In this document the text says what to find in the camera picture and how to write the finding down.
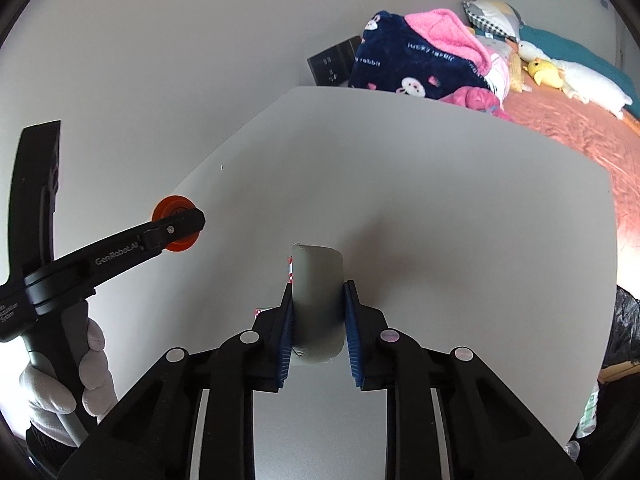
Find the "left white gloved hand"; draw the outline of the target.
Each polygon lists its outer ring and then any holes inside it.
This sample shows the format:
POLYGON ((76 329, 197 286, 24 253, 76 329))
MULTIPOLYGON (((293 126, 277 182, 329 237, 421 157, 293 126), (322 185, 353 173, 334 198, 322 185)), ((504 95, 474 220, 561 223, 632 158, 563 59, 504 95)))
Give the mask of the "left white gloved hand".
POLYGON ((87 315, 63 315, 45 318, 23 340, 29 362, 20 382, 30 423, 77 448, 117 403, 104 333, 87 315))

